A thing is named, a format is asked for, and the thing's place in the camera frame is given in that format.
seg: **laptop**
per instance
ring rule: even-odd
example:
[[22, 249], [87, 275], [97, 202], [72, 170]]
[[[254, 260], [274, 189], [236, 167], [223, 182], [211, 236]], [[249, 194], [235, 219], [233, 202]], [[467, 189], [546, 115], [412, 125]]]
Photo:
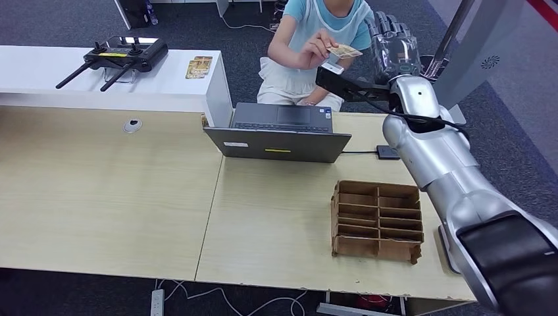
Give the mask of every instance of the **laptop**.
[[204, 128], [226, 157], [334, 163], [350, 134], [332, 133], [329, 107], [238, 103], [231, 128]]

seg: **cardboard compartment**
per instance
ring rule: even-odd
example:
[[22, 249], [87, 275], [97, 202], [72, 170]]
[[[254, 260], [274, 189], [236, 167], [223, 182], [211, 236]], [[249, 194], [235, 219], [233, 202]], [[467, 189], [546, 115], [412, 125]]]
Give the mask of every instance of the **cardboard compartment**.
[[350, 205], [378, 206], [377, 196], [363, 196], [361, 194], [339, 194], [339, 203]]
[[378, 206], [398, 209], [420, 209], [419, 191], [412, 186], [385, 184], [379, 187]]
[[346, 225], [357, 225], [357, 226], [365, 226], [365, 227], [373, 227], [373, 228], [378, 227], [377, 221], [372, 221], [370, 219], [356, 219], [351, 216], [348, 217], [343, 216], [341, 213], [339, 214], [338, 221], [340, 224], [346, 224]]
[[362, 196], [378, 196], [380, 186], [373, 182], [342, 180], [337, 182], [339, 193], [359, 194]]
[[380, 236], [377, 228], [339, 224], [338, 234], [351, 237], [378, 238]]
[[424, 234], [416, 187], [342, 180], [331, 215], [332, 255], [417, 263]]
[[388, 207], [380, 208], [380, 217], [393, 219], [415, 219], [422, 220], [422, 215], [418, 209], [392, 209]]
[[356, 255], [358, 257], [376, 257], [380, 248], [378, 239], [350, 236], [332, 238], [332, 255]]
[[422, 232], [414, 232], [411, 230], [381, 228], [380, 239], [395, 240], [396, 242], [424, 242], [424, 234]]
[[380, 228], [396, 228], [422, 232], [422, 221], [414, 219], [380, 218]]

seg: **laptop lid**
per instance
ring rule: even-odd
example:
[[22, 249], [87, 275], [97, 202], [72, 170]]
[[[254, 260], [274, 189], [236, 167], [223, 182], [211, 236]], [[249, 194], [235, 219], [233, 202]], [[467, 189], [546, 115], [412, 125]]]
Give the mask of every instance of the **laptop lid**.
[[205, 128], [226, 157], [334, 163], [350, 134]]

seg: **robot finger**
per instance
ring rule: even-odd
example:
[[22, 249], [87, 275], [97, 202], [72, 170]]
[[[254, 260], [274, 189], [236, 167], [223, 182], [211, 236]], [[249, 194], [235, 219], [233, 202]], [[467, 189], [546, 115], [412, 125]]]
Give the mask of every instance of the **robot finger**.
[[405, 34], [405, 36], [407, 36], [408, 38], [412, 36], [411, 29], [409, 29], [409, 27], [405, 23], [400, 22], [399, 27], [401, 28], [401, 31]]
[[365, 23], [368, 26], [368, 31], [370, 32], [370, 36], [372, 38], [378, 34], [381, 34], [374, 20], [372, 20], [372, 22], [369, 20], [365, 20]]
[[380, 33], [385, 34], [386, 32], [391, 31], [392, 28], [390, 27], [390, 23], [386, 14], [382, 11], [378, 11], [376, 12], [376, 15], [378, 16], [378, 22], [380, 23]]
[[390, 23], [391, 31], [393, 31], [395, 33], [400, 33], [401, 28], [399, 27], [399, 23], [397, 22], [397, 18], [392, 14], [386, 15], [386, 17], [388, 18], [388, 22]]

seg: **red stripe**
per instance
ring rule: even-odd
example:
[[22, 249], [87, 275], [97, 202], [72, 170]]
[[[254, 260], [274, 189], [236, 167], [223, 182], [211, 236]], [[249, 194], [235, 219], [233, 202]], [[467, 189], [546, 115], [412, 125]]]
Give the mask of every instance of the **red stripe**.
[[542, 17], [558, 32], [558, 13], [544, 0], [527, 0]]

